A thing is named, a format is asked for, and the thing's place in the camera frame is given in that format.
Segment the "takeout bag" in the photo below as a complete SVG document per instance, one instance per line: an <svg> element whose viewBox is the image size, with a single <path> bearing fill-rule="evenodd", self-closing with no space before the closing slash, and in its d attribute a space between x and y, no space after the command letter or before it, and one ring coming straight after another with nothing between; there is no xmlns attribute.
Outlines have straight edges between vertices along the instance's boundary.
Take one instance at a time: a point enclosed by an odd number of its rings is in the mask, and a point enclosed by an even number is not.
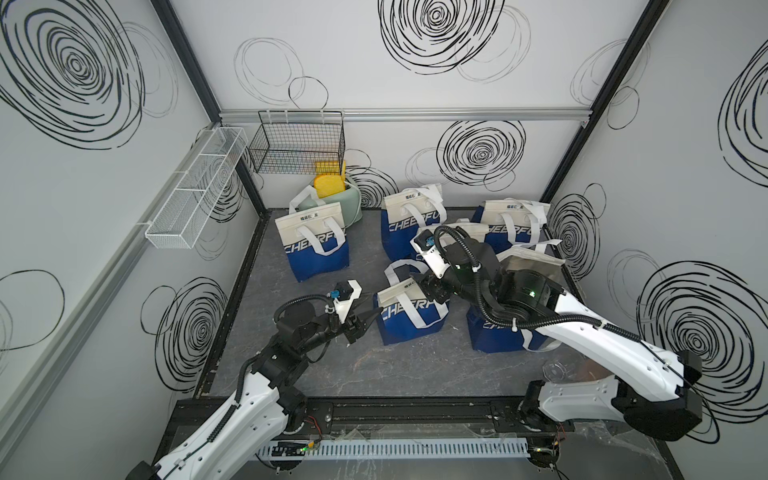
<svg viewBox="0 0 768 480"><path fill-rule="evenodd" d="M536 320L555 314L564 288L558 284L564 261L547 250L557 240L532 246L511 246L496 254L500 269L481 288L482 308L466 314L471 346L483 353L556 350L561 342L533 328Z"/></svg>
<svg viewBox="0 0 768 480"><path fill-rule="evenodd" d="M381 309L377 325L384 345L411 341L442 329L449 302L427 299L412 277L428 270L424 262L412 259L394 261L385 269L389 286L373 297L374 306Z"/></svg>
<svg viewBox="0 0 768 480"><path fill-rule="evenodd" d="M475 210L471 221L488 227L485 242L495 253L513 246L534 247L544 241L543 228L548 221L550 205L538 201L506 198L486 200Z"/></svg>
<svg viewBox="0 0 768 480"><path fill-rule="evenodd" d="M417 239L420 237L431 237L435 233L435 230L438 227L439 227L439 224L432 224L432 225L420 227L417 231L417 234L410 240L410 245L412 249L416 252L417 260L422 260L423 252L428 251L429 249L432 248L431 244L429 244L427 247L419 247L417 245ZM457 222L454 222L454 223L448 223L446 224L446 227L451 227L453 229L463 231L468 235L469 238L472 238L481 243L485 241L486 235L490 231L489 225L485 225L482 223L469 222L466 218L459 219ZM456 240L447 233L443 234L440 239L440 244L442 245L444 250L447 250L448 247L454 244L455 242Z"/></svg>
<svg viewBox="0 0 768 480"><path fill-rule="evenodd" d="M347 243L342 207L320 205L277 218L276 227L289 266L298 282L347 268Z"/></svg>
<svg viewBox="0 0 768 480"><path fill-rule="evenodd" d="M386 196L381 214L381 240L390 261L416 259L410 242L421 228L447 220L442 186L428 184Z"/></svg>

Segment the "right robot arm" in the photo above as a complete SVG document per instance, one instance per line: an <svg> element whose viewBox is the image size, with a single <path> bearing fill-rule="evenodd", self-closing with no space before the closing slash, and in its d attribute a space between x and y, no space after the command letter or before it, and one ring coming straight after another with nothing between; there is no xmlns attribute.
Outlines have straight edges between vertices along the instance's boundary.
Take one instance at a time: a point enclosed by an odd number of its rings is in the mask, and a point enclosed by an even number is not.
<svg viewBox="0 0 768 480"><path fill-rule="evenodd" d="M458 296L496 327L539 332L609 371L601 380L580 383L531 382L518 407L527 428L543 431L571 420L609 420L676 441L701 424L698 355L644 341L535 270L504 269L488 244L460 227L427 227L411 246L428 266L414 278L428 299L442 303Z"/></svg>

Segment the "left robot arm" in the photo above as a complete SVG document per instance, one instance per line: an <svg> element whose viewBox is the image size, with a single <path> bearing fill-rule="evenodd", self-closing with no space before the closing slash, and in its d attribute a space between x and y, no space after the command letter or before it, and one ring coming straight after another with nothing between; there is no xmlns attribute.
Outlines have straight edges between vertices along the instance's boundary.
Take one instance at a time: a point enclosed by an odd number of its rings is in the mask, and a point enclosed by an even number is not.
<svg viewBox="0 0 768 480"><path fill-rule="evenodd" d="M295 383L310 365L308 353L338 336L352 344L382 309L338 287L304 295L276 310L268 344L240 368L234 392L179 446L153 464L139 462L129 479L230 479L258 450L306 416L306 396Z"/></svg>

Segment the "clear plastic cup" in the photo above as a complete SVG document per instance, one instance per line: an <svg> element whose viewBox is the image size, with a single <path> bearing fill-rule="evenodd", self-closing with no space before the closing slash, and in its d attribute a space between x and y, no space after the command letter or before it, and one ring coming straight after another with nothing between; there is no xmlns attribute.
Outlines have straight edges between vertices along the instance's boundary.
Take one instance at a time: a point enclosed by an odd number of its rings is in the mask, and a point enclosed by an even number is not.
<svg viewBox="0 0 768 480"><path fill-rule="evenodd" d="M570 379L571 365L563 360L548 360L542 365L542 375L549 383L565 383Z"/></svg>

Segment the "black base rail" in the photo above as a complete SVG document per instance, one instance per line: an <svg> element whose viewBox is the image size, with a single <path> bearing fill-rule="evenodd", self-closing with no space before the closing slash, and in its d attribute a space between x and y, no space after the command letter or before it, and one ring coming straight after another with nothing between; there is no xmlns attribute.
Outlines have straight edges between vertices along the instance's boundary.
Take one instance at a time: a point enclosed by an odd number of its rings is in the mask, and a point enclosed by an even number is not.
<svg viewBox="0 0 768 480"><path fill-rule="evenodd" d="M314 424L325 435L344 426L389 424L480 424L497 433L571 433L574 423L529 429L523 424L522 396L492 397L309 397L288 416L288 429L308 433Z"/></svg>

